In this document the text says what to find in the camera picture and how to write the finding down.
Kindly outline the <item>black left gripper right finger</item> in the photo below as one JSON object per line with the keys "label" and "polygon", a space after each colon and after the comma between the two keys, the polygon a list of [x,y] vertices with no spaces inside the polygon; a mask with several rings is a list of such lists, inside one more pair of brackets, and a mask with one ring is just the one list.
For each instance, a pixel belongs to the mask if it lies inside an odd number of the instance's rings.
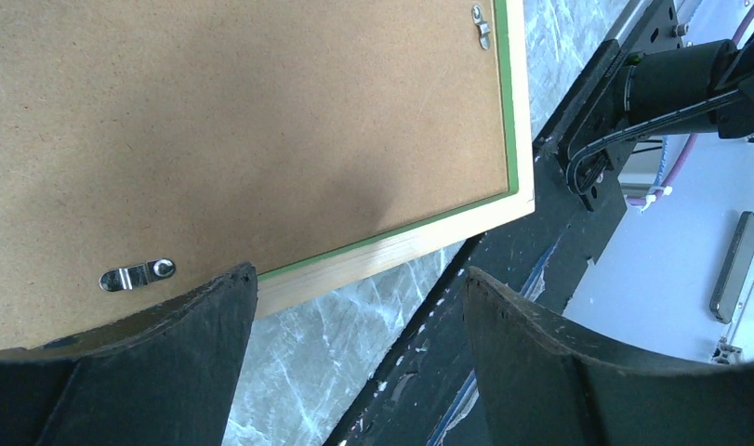
{"label": "black left gripper right finger", "polygon": [[477,268],[463,308],[495,445],[754,445],[754,362],[622,343]]}

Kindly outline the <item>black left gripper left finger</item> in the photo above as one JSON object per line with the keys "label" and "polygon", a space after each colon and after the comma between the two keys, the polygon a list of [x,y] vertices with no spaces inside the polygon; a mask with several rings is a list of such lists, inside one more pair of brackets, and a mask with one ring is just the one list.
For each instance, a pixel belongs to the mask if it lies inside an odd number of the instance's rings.
{"label": "black left gripper left finger", "polygon": [[255,318],[243,263],[39,348],[0,350],[0,445],[218,445]]}

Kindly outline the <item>green wooden photo frame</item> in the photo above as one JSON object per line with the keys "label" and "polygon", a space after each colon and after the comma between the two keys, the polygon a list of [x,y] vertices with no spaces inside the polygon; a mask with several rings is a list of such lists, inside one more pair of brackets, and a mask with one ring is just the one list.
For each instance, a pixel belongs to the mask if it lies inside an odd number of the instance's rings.
{"label": "green wooden photo frame", "polygon": [[520,1],[0,1],[0,350],[535,210]]}

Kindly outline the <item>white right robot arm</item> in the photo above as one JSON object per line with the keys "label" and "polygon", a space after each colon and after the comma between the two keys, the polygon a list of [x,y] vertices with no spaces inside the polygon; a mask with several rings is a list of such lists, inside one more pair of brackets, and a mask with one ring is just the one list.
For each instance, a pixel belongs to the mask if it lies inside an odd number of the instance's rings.
{"label": "white right robot arm", "polygon": [[730,39],[655,54],[626,55],[607,75],[604,92],[579,116],[559,154],[569,191],[583,196],[617,159],[615,144],[642,138],[754,133],[754,32],[743,46]]}

